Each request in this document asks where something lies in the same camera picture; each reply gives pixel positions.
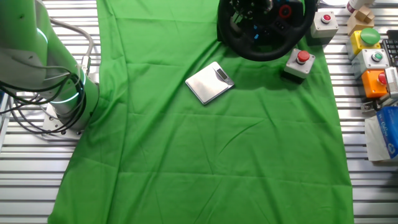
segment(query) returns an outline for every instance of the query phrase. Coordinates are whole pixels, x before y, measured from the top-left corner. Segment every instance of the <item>wire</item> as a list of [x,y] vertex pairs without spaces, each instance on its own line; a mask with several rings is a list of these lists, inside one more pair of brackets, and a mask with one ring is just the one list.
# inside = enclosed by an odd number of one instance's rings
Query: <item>wire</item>
[[64,69],[64,70],[66,70],[67,72],[72,73],[69,69],[65,68],[64,66],[56,66],[56,65],[54,65],[54,66],[39,66],[39,65],[32,65],[32,64],[29,64],[29,63],[24,62],[23,60],[19,60],[18,58],[15,58],[14,56],[11,56],[11,59],[13,59],[14,61],[17,61],[17,62],[19,62],[19,63],[21,63],[21,64],[24,64],[24,65],[27,65],[27,66],[29,66],[29,67],[32,67],[32,68],[42,68],[42,69]]
[[[31,101],[34,101],[38,96],[39,96],[39,95],[36,94],[36,95],[33,97],[33,99],[31,99]],[[21,107],[23,107],[23,106],[26,106],[26,104],[21,104],[21,105],[19,105],[19,106],[16,106],[16,107],[10,108],[10,109],[8,109],[8,110],[2,111],[2,112],[0,112],[0,114],[5,114],[5,113],[8,113],[8,112],[11,112],[11,111],[16,110],[16,109],[18,109],[18,108],[21,108]]]
[[[41,89],[41,90],[30,90],[30,89],[25,89],[25,88],[18,88],[18,87],[16,87],[16,86],[12,86],[12,85],[9,85],[9,84],[7,84],[7,83],[4,83],[4,82],[0,81],[0,90],[4,91],[4,92],[7,93],[9,96],[11,96],[11,97],[13,97],[14,99],[17,99],[17,100],[19,100],[19,101],[21,101],[21,102],[23,102],[23,103],[33,104],[33,105],[43,105],[43,104],[46,104],[46,103],[50,103],[51,101],[53,101],[54,99],[56,99],[56,98],[61,94],[63,87],[66,85],[68,79],[72,76],[72,72],[69,71],[69,69],[67,69],[67,68],[65,68],[65,67],[63,67],[63,66],[37,66],[37,65],[31,65],[31,64],[29,64],[29,63],[23,62],[23,61],[21,61],[21,60],[15,58],[15,57],[11,57],[11,58],[12,58],[13,60],[19,62],[19,63],[22,63],[22,64],[24,64],[24,65],[27,65],[27,66],[30,66],[30,67],[33,67],[33,68],[64,69],[64,70],[66,70],[66,71],[69,72],[69,74],[67,75],[67,77],[64,78],[62,81],[60,81],[59,83],[57,83],[57,84],[55,84],[55,85],[53,85],[53,86],[50,86],[50,87]],[[25,100],[25,99],[19,98],[19,97],[18,97],[17,95],[15,95],[13,92],[9,91],[7,88],[4,88],[4,86],[5,86],[5,87],[8,87],[8,88],[15,89],[15,90],[30,91],[30,92],[49,91],[49,90],[52,90],[52,89],[54,89],[54,88],[56,88],[56,87],[58,87],[58,86],[59,86],[60,88],[58,89],[58,91],[56,92],[56,94],[54,94],[53,97],[51,97],[50,99],[47,99],[47,100],[45,100],[45,101],[41,101],[41,102],[38,103],[38,102],[31,102],[31,101],[27,101],[27,100]]]
[[43,81],[49,81],[49,80],[53,80],[53,79],[56,79],[56,78],[62,78],[62,77],[65,77],[67,75],[69,75],[69,73],[64,73],[64,74],[61,74],[61,75],[57,75],[56,77],[46,78]]
[[[86,97],[86,92],[85,92],[85,91],[83,91],[83,97]],[[77,105],[75,106],[74,109],[72,109],[71,111],[67,112],[66,114],[59,114],[59,113],[57,113],[57,115],[60,115],[60,116],[68,116],[68,114],[74,112],[82,103],[83,103],[83,102],[80,101],[80,103],[77,104]]]
[[84,31],[83,29],[81,29],[77,26],[73,26],[73,25],[67,24],[66,22],[61,22],[61,21],[55,20],[53,18],[50,18],[50,22],[55,25],[62,26],[64,28],[73,30],[73,31],[78,32],[78,33],[82,34],[83,36],[85,36],[88,40],[88,49],[87,49],[85,56],[90,56],[91,51],[93,50],[93,47],[94,47],[94,40],[91,37],[91,35],[89,35],[89,33],[87,33],[86,31]]
[[53,115],[51,115],[49,112],[47,112],[47,110],[45,110],[44,107],[43,107],[42,105],[39,105],[39,107],[40,107],[40,109],[41,109],[45,114],[47,114],[47,116],[49,116],[49,117],[51,117],[51,118],[53,118],[53,119],[60,120],[59,118],[56,118],[56,117],[54,117]]
[[[77,65],[77,76],[78,76],[78,80],[77,80],[77,82],[75,82],[75,86],[77,86],[77,84],[79,84],[79,82],[80,82],[80,80],[81,80],[81,78],[80,78],[80,66],[79,66],[79,65]],[[73,88],[73,86],[67,88],[67,89],[65,90],[65,92],[69,91],[69,90],[72,89],[72,88]]]
[[83,91],[83,84],[80,83],[80,86],[77,86],[77,87],[76,87],[76,90],[77,90],[77,91],[79,92],[79,94],[82,96],[82,97],[79,97],[79,100],[83,102],[82,104],[79,104],[79,105],[81,105],[81,106],[79,106],[80,110],[74,112],[74,113],[73,113],[74,115],[73,115],[65,124],[63,124],[61,127],[57,128],[57,129],[55,129],[55,130],[44,130],[44,129],[42,129],[42,128],[36,126],[35,124],[33,124],[32,122],[30,122],[30,121],[24,116],[24,114],[22,113],[22,111],[21,111],[20,109],[17,109],[17,110],[18,110],[19,114],[21,115],[21,117],[22,117],[26,122],[28,122],[31,126],[33,126],[34,128],[36,128],[36,129],[38,129],[38,130],[41,130],[41,131],[35,131],[35,130],[29,129],[28,127],[24,126],[24,125],[19,121],[18,117],[17,117],[16,114],[15,114],[15,111],[11,111],[12,117],[15,119],[15,121],[16,121],[21,127],[23,127],[25,130],[30,131],[30,132],[32,132],[32,133],[34,133],[34,134],[62,133],[63,131],[66,131],[67,129],[71,128],[71,127],[81,118],[81,116],[82,116],[82,114],[84,113],[85,108],[86,108],[86,96],[85,96],[84,91]]

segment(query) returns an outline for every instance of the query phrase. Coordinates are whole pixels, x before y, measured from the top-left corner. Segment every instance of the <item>emergency stop button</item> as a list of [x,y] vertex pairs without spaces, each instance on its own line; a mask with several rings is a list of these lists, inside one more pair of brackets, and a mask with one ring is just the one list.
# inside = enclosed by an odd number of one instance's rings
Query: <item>emergency stop button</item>
[[303,65],[309,59],[310,59],[310,53],[308,53],[305,50],[302,50],[298,53],[296,61],[297,63]]
[[328,24],[328,23],[331,21],[331,16],[329,16],[328,14],[326,14],[326,15],[324,15],[324,16],[321,18],[321,21],[322,21],[324,24]]
[[377,81],[380,83],[380,84],[382,84],[382,85],[387,85],[387,79],[386,79],[386,74],[383,72],[383,73],[380,73],[380,75],[378,76],[378,78],[377,78]]

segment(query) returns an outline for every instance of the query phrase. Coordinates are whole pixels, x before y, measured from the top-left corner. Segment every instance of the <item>red button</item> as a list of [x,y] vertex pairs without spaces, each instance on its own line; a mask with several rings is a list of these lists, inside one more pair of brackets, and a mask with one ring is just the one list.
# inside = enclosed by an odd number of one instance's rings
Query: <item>red button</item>
[[310,59],[310,53],[308,53],[305,50],[302,50],[298,53],[297,59],[301,62],[306,62],[307,60]]
[[380,73],[379,78],[377,79],[379,81],[379,83],[381,83],[382,85],[387,85],[387,79],[386,79],[386,74]]
[[329,15],[324,15],[324,16],[323,16],[323,19],[326,20],[326,21],[330,21],[330,20],[331,20],[331,17],[330,17]]
[[289,5],[283,5],[279,9],[279,16],[282,19],[288,19],[292,15],[292,8]]

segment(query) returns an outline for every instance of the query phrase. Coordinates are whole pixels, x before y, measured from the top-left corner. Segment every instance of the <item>digital scale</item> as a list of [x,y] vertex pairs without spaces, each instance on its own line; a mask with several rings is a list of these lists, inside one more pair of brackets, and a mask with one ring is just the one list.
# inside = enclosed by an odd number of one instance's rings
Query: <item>digital scale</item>
[[204,105],[234,86],[232,79],[217,62],[200,70],[185,83]]

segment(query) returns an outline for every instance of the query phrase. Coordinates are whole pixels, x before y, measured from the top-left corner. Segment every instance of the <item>cardboard box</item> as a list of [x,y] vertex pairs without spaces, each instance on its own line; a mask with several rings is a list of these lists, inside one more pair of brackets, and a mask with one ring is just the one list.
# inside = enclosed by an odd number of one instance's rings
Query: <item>cardboard box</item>
[[368,16],[365,18],[364,22],[372,22],[374,20],[375,16],[373,14],[373,12],[369,13]]
[[374,18],[370,22],[363,22],[356,18],[358,11],[355,11],[347,22],[347,34],[351,36],[356,30],[374,27]]
[[367,18],[367,16],[372,12],[372,10],[366,6],[362,6],[355,14],[355,18],[357,20],[363,22]]

